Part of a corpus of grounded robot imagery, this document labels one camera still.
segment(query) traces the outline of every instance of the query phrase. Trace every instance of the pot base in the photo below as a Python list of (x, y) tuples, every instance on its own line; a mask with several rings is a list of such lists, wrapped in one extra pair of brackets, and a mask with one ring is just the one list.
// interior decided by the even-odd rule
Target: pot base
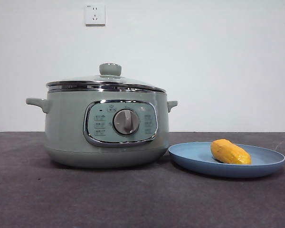
[(46, 147), (52, 160), (78, 168), (120, 168), (150, 163), (167, 151), (167, 148), (126, 152), (68, 152)]

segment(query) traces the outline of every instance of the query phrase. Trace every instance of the electrical outlet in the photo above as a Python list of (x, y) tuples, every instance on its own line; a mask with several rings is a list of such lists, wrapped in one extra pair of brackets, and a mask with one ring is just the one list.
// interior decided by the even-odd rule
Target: electrical outlet
[(86, 5), (85, 25), (105, 25), (105, 5)]

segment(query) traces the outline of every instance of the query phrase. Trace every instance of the yellow fruit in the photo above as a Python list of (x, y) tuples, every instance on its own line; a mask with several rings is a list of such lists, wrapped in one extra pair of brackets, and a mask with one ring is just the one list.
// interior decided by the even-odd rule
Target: yellow fruit
[(251, 158), (241, 147), (226, 139), (218, 139), (211, 143), (211, 152), (215, 159), (228, 164), (251, 164)]

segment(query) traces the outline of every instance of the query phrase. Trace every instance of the pot handle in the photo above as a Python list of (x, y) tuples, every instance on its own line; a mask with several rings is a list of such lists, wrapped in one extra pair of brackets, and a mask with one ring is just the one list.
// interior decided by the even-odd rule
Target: pot handle
[(29, 105), (36, 105), (42, 108), (44, 113), (49, 112), (50, 103), (47, 99), (38, 99), (38, 98), (27, 98), (26, 103)]
[(177, 106), (177, 101), (167, 101), (168, 113), (173, 107)]

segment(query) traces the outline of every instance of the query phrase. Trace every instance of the table surface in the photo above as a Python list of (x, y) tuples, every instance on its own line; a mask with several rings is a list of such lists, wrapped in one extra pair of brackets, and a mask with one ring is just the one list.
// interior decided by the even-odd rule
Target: table surface
[[(285, 164), (256, 179), (197, 174), (168, 153), (142, 166), (74, 169), (50, 160), (43, 134), (0, 133), (0, 228), (285, 228)], [(170, 133), (170, 144), (218, 138), (285, 155), (285, 133)]]

